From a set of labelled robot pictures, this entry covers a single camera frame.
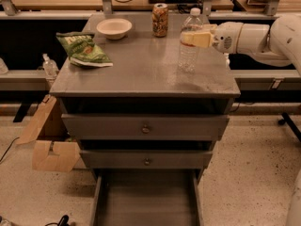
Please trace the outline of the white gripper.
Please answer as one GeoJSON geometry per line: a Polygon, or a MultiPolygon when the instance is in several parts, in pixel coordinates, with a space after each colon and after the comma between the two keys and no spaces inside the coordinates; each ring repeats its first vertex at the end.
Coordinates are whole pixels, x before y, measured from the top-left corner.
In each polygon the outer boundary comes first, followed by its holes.
{"type": "Polygon", "coordinates": [[[213,45],[221,53],[253,55],[261,53],[266,47],[270,26],[268,24],[226,22],[219,26],[204,24],[202,29],[205,32],[182,32],[181,42],[200,48],[208,48],[213,45]]]}

